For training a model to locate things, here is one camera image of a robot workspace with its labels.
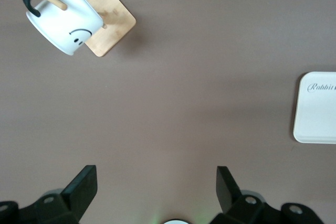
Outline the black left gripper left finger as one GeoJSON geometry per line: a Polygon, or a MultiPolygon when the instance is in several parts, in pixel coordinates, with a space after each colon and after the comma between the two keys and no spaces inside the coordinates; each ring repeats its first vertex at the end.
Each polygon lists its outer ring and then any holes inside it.
{"type": "Polygon", "coordinates": [[[1,202],[1,223],[79,223],[98,190],[97,167],[85,166],[59,193],[47,193],[25,208],[1,202]]]}

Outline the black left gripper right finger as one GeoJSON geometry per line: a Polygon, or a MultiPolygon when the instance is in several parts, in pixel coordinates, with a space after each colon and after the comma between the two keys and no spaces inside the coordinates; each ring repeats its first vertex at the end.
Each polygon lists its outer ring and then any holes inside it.
{"type": "Polygon", "coordinates": [[[322,223],[305,205],[290,202],[277,210],[257,196],[244,195],[226,166],[217,167],[216,195],[222,212],[211,223],[322,223]]]}

